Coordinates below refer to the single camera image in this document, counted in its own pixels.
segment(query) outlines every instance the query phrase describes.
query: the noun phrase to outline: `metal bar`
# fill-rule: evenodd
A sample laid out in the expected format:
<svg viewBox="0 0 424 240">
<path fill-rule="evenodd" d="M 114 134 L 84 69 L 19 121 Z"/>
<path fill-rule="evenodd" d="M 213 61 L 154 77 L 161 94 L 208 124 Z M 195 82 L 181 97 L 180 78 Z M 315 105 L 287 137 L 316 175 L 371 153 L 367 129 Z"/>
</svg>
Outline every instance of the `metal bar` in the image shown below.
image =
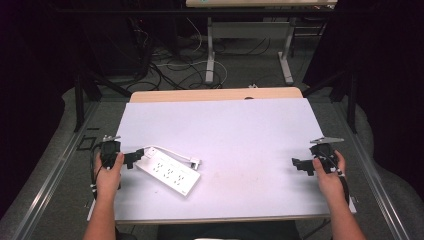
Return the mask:
<svg viewBox="0 0 424 240">
<path fill-rule="evenodd" d="M 90 74 L 91 76 L 95 77 L 100 83 L 104 84 L 106 87 L 112 89 L 113 91 L 121 94 L 124 97 L 130 98 L 131 97 L 131 92 L 128 90 L 125 90 L 123 88 L 121 88 L 120 86 L 114 84 L 113 82 L 109 81 L 109 79 L 87 69 L 87 73 Z"/>
<path fill-rule="evenodd" d="M 206 65 L 205 83 L 213 83 L 213 69 L 215 65 L 215 52 L 213 51 L 213 26 L 212 18 L 208 17 L 208 64 Z"/>
<path fill-rule="evenodd" d="M 98 105 L 98 102 L 92 102 L 90 104 L 89 108 L 87 109 L 87 121 L 84 123 L 82 129 L 85 129 L 87 123 L 94 115 Z M 18 229 L 16 230 L 15 235 L 12 239 L 24 240 L 31 238 L 32 232 L 37 226 L 37 223 L 43 215 L 43 212 L 46 209 L 47 205 L 49 204 L 54 191 L 60 183 L 60 179 L 62 178 L 67 166 L 69 165 L 68 160 L 75 152 L 74 150 L 76 149 L 83 135 L 84 131 L 79 131 L 73 134 L 68 146 L 58 159 L 59 161 L 57 161 L 57 164 L 51 170 L 49 176 L 44 181 L 43 186 L 41 187 L 34 201 L 32 202 L 31 207 L 29 208 L 25 217 L 19 224 Z"/>
<path fill-rule="evenodd" d="M 394 239 L 410 239 L 406 229 L 404 228 L 402 222 L 400 221 L 396 210 L 393 207 L 393 204 L 390 200 L 389 195 L 381 183 L 380 175 L 378 174 L 374 164 L 372 163 L 372 159 L 369 157 L 367 152 L 365 151 L 364 146 L 359 139 L 358 134 L 354 134 L 350 126 L 345 121 L 344 109 L 341 103 L 334 104 L 336 113 L 343 124 L 346 132 L 350 135 L 350 138 L 353 141 L 353 145 L 356 148 L 356 152 L 359 154 L 359 164 L 362 167 L 362 171 L 368 181 L 368 184 L 371 188 L 371 191 L 374 194 L 374 197 L 380 206 L 381 213 L 386 219 L 387 225 L 392 232 Z"/>
<path fill-rule="evenodd" d="M 72 15 L 139 15 L 143 17 L 362 17 L 372 13 L 371 10 L 332 10 L 332 9 L 268 9 L 268 8 L 187 8 L 187 9 L 149 9 L 149 10 L 114 10 L 114 9 L 60 9 L 52 6 L 58 13 Z"/>
<path fill-rule="evenodd" d="M 77 114 L 77 122 L 75 125 L 74 132 L 78 132 L 82 124 L 84 123 L 84 99 L 83 99 L 83 90 L 81 86 L 81 79 L 79 75 L 75 77 L 74 91 L 75 91 L 75 108 L 76 108 L 75 110 Z"/>
<path fill-rule="evenodd" d="M 291 75 L 287 56 L 290 51 L 291 42 L 293 39 L 294 29 L 296 27 L 296 18 L 291 17 L 289 22 L 289 28 L 286 32 L 283 52 L 278 53 L 278 59 L 280 60 L 281 69 L 283 70 L 284 81 L 287 85 L 292 86 L 294 84 L 293 76 Z"/>
<path fill-rule="evenodd" d="M 328 78 L 326 78 L 322 81 L 319 81 L 315 86 L 304 90 L 302 92 L 303 97 L 306 98 L 309 95 L 311 95 L 312 93 L 314 93 L 314 92 L 322 89 L 323 87 L 327 86 L 328 84 L 333 83 L 336 80 L 339 80 L 339 78 L 342 77 L 345 73 L 346 73 L 345 70 L 340 70 L 340 71 L 334 73 L 332 76 L 330 76 L 330 77 L 328 77 Z"/>
<path fill-rule="evenodd" d="M 273 38 L 290 36 L 288 22 L 214 22 L 213 38 Z"/>
</svg>

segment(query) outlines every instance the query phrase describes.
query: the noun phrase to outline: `power strip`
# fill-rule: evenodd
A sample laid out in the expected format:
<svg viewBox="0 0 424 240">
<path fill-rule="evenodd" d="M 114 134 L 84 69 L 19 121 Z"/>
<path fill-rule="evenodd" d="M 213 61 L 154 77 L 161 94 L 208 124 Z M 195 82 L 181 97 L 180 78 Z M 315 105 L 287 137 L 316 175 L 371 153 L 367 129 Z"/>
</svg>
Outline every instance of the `power strip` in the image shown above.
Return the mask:
<svg viewBox="0 0 424 240">
<path fill-rule="evenodd" d="M 149 148 L 135 165 L 184 196 L 200 177 L 200 173 L 154 147 Z"/>
</svg>

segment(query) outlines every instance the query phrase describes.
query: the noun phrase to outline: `metal frame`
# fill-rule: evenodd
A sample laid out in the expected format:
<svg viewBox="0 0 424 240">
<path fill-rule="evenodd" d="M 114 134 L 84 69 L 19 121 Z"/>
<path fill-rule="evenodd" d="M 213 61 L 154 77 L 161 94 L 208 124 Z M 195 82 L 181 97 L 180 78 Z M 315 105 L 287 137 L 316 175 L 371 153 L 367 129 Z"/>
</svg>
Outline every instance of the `metal frame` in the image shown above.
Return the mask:
<svg viewBox="0 0 424 240">
<path fill-rule="evenodd" d="M 98 106 L 98 102 L 91 102 L 90 106 L 87 109 L 87 121 L 85 121 L 85 123 L 82 125 L 82 129 L 85 129 L 88 122 L 90 122 Z M 43 215 L 44 210 L 49 204 L 54 191 L 59 185 L 60 180 L 69 165 L 69 159 L 72 157 L 73 153 L 75 152 L 75 149 L 78 147 L 79 142 L 84 136 L 84 132 L 84 130 L 81 130 L 72 135 L 68 146 L 66 147 L 63 154 L 59 157 L 56 165 L 50 171 L 50 174 L 44 181 L 44 184 L 38 192 L 37 196 L 34 198 L 31 207 L 28 209 L 25 217 L 16 229 L 12 239 L 23 240 L 31 238 L 31 234 L 37 226 L 37 223 L 40 220 L 41 216 Z"/>
<path fill-rule="evenodd" d="M 206 67 L 205 83 L 213 82 L 213 70 L 215 52 L 213 51 L 214 38 L 275 38 L 284 39 L 283 51 L 278 52 L 281 69 L 283 70 L 285 83 L 293 85 L 290 67 L 287 62 L 287 55 L 290 51 L 291 40 L 295 27 L 295 18 L 290 22 L 212 22 L 208 18 L 208 63 Z"/>
<path fill-rule="evenodd" d="M 351 9 L 269 9 L 269 8 L 185 8 L 185 9 L 60 9 L 51 5 L 51 9 L 60 14 L 71 14 L 75 16 L 96 15 L 138 15 L 146 18 L 161 17 L 364 17 L 372 13 L 372 10 Z"/>
</svg>

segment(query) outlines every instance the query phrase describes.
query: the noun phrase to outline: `desk leg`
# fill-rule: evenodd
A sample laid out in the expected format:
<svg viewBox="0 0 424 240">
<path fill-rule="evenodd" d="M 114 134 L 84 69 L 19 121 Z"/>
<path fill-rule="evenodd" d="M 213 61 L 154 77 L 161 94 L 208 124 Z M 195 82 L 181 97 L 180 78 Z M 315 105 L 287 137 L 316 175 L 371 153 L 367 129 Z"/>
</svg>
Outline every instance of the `desk leg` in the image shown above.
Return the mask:
<svg viewBox="0 0 424 240">
<path fill-rule="evenodd" d="M 290 72 L 289 63 L 287 62 L 287 55 L 290 52 L 290 44 L 293 38 L 294 27 L 296 25 L 296 18 L 290 19 L 290 26 L 286 33 L 286 41 L 284 43 L 283 52 L 278 52 L 278 58 L 280 60 L 281 69 L 283 70 L 284 81 L 287 85 L 293 85 L 293 77 Z"/>
<path fill-rule="evenodd" d="M 215 53 L 213 51 L 212 18 L 208 18 L 208 64 L 206 66 L 205 83 L 213 83 L 213 69 L 215 64 Z"/>
</svg>

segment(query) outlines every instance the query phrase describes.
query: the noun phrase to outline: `forearm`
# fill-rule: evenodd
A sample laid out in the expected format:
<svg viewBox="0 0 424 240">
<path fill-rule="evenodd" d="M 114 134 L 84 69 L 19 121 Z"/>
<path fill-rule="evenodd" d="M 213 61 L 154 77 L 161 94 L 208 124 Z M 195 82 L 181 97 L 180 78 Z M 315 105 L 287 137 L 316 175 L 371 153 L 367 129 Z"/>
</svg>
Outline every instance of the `forearm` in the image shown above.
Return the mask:
<svg viewBox="0 0 424 240">
<path fill-rule="evenodd" d="M 334 240 L 366 239 L 343 196 L 327 201 Z"/>
<path fill-rule="evenodd" d="M 89 239 L 115 239 L 115 214 L 113 201 L 96 201 L 90 222 L 84 235 Z"/>
</svg>

